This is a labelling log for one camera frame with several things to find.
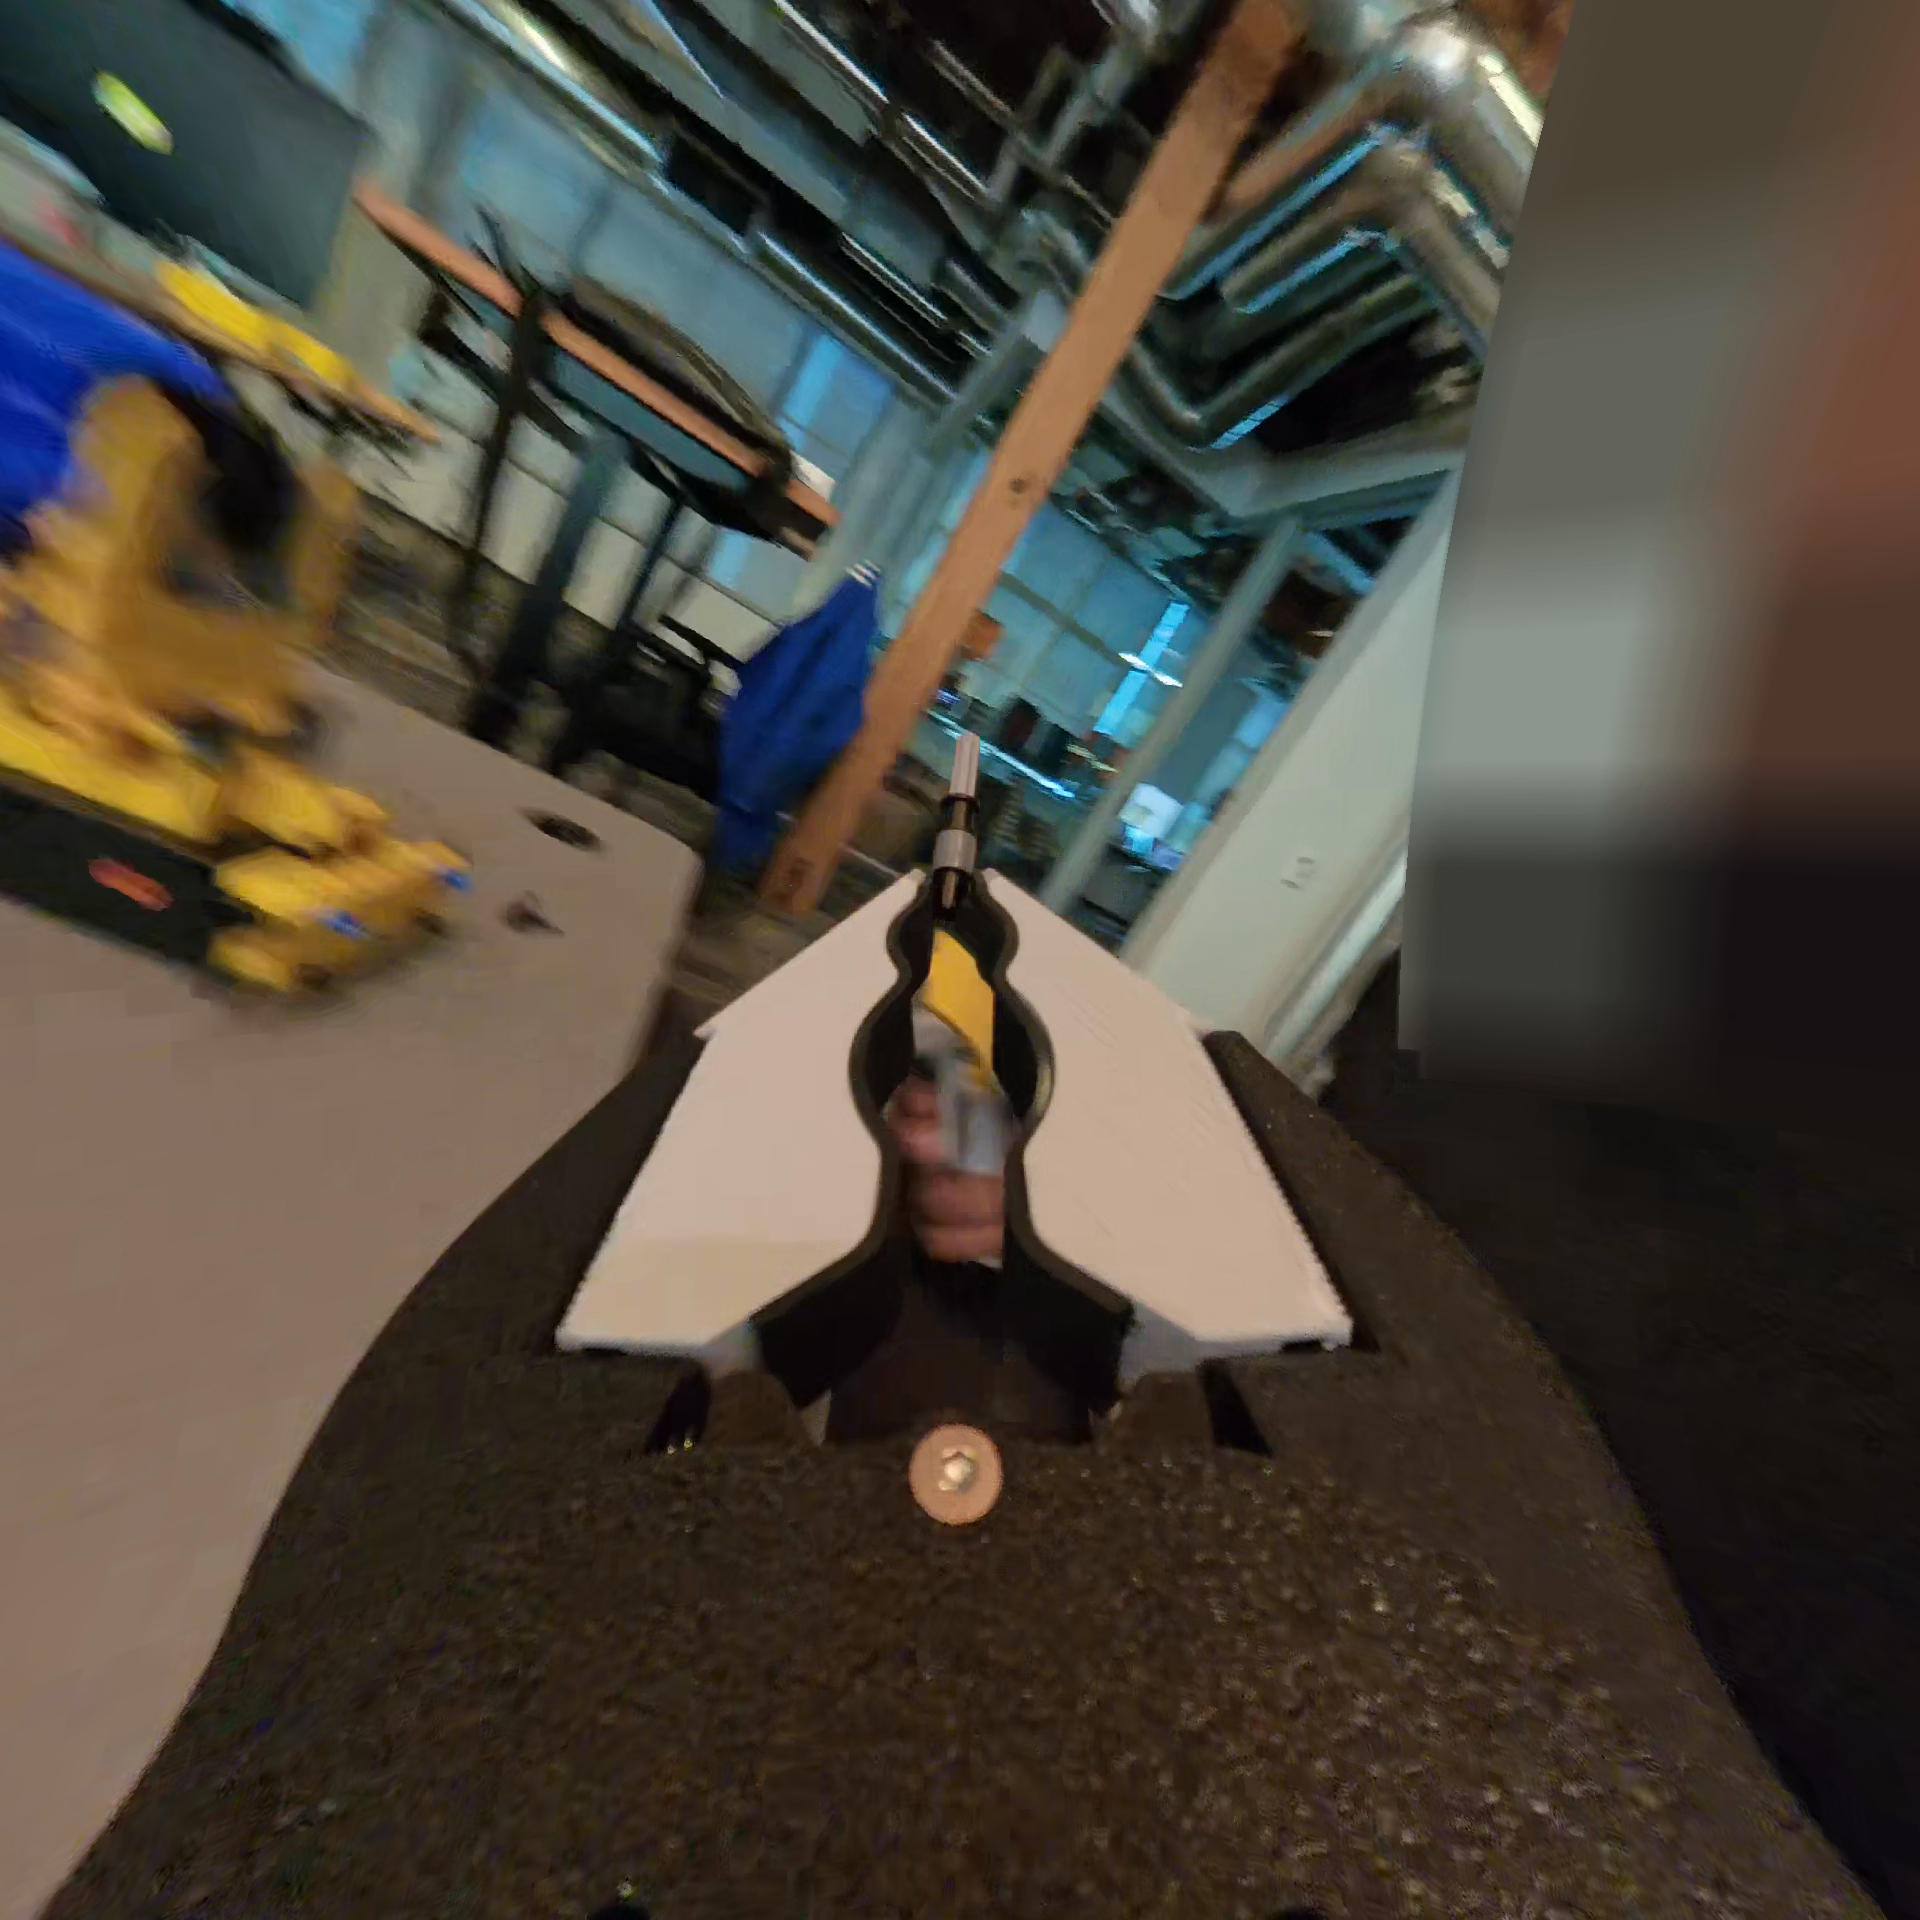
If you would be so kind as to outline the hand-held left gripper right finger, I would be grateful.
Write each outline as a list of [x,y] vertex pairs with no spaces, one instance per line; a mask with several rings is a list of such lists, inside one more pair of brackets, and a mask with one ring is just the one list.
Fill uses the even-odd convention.
[[1356,1315],[1185,1010],[999,874],[992,985],[1010,1337],[1112,1408],[1146,1376],[1341,1354]]

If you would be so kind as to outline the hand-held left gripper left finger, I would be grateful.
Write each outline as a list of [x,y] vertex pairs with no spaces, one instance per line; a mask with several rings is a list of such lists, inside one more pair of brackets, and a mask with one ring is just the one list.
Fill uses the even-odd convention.
[[768,1373],[808,1408],[878,1349],[905,1273],[886,1112],[927,961],[927,929],[896,929],[922,881],[898,877],[700,1029],[560,1354]]

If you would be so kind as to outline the yellow curved toy panel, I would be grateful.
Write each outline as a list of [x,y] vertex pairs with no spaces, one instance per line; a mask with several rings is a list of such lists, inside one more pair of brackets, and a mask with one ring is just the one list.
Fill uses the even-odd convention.
[[996,1085],[996,1000],[978,961],[949,929],[935,929],[913,1000],[918,1058],[974,1091]]

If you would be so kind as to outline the yellow toy brick vehicle model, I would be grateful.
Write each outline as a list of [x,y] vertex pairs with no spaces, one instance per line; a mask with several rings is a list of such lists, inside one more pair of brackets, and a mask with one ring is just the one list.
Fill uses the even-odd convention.
[[233,405],[101,386],[1,565],[5,898],[253,996],[384,970],[446,933],[473,867],[318,766],[308,670],[357,490],[198,340],[58,274],[204,356]]

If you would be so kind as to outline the person's right forearm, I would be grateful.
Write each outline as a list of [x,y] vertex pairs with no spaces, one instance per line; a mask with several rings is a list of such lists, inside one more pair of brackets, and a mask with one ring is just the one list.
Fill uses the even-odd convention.
[[1440,1085],[1380,996],[1326,1108],[1560,1363],[1742,1716],[1884,1910],[1916,1915],[1916,1144]]

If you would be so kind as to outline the person's right hand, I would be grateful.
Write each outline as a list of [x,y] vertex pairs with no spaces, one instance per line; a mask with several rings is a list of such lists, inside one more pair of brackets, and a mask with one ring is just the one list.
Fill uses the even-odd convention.
[[900,1161],[903,1213],[935,1265],[999,1269],[1004,1251],[1005,1115],[988,1096],[964,1096],[951,1118],[942,1088],[912,1072],[886,1122]]

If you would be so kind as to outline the blue jacket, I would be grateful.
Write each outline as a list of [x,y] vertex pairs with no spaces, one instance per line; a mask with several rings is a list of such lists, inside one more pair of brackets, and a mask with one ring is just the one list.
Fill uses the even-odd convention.
[[858,731],[878,633],[879,574],[853,568],[738,668],[716,734],[709,874],[756,874],[781,817]]

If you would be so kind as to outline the black desk with wooden top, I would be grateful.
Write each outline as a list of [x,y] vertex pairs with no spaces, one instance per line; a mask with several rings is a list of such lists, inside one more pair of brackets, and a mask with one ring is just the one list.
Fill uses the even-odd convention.
[[[824,492],[756,397],[690,338],[657,317],[591,302],[582,286],[556,288],[527,274],[497,224],[492,251],[456,245],[425,214],[361,184],[354,206],[416,268],[428,302],[420,348],[452,363],[492,401],[478,450],[460,568],[442,606],[442,638],[468,675],[463,731],[505,749],[536,691],[560,700],[542,769],[564,777],[608,731],[608,694],[633,675],[650,638],[644,594],[685,518],[808,558],[836,524]],[[518,430],[527,426],[574,454],[569,492],[532,580],[518,592],[493,651],[473,651],[473,602],[488,568],[493,510]],[[556,638],[591,528],[623,476],[663,498],[609,633],[576,668],[556,666]]]

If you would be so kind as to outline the metal ventilation ducts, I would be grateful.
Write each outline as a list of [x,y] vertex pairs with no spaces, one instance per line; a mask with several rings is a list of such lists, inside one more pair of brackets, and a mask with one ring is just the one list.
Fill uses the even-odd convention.
[[1238,363],[1189,397],[1142,342],[1119,384],[1173,444],[1225,450],[1393,330],[1440,320],[1479,368],[1545,109],[1465,5],[1313,5],[1341,69],[1220,192],[1166,300]]

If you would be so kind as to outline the blue storage bin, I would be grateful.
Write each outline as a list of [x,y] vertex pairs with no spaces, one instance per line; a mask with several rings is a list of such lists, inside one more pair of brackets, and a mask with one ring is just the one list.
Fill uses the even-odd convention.
[[233,393],[176,338],[79,283],[1,245],[1,555],[28,541],[28,521],[57,496],[72,434],[93,393],[146,379],[189,411],[229,414]]

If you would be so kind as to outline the black monitor with yellow sticker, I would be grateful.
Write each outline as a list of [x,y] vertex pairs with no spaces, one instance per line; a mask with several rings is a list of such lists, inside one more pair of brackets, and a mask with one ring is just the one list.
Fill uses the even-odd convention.
[[5,123],[110,214],[310,306],[370,131],[226,5],[5,2]]

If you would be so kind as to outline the wooden post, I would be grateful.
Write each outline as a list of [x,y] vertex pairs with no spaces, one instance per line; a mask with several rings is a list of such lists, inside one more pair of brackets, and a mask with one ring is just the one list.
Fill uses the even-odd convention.
[[759,906],[808,915],[862,812],[944,682],[975,612],[1214,204],[1233,153],[1304,42],[1300,5],[1241,2],[1207,49],[1092,269],[1001,430],[951,539],[878,659],[862,722],[759,881]]

